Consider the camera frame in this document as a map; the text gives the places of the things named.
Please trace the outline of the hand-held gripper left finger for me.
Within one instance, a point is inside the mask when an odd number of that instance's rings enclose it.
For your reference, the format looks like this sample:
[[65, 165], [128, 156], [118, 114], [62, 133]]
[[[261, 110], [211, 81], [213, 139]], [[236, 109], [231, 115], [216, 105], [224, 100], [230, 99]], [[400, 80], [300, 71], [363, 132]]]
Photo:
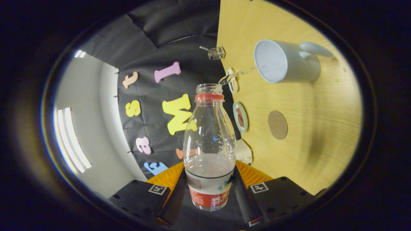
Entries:
[[108, 201], [140, 222], [172, 226], [177, 221], [187, 187], [180, 162], [146, 182], [132, 180]]

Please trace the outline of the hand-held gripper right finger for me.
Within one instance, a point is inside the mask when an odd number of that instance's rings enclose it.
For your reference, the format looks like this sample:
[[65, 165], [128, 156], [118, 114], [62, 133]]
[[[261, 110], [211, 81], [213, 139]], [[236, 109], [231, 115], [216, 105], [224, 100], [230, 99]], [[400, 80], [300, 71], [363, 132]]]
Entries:
[[242, 161], [236, 161], [233, 187], [248, 227], [277, 226], [301, 218], [304, 210], [317, 200], [316, 195], [291, 179], [274, 179]]

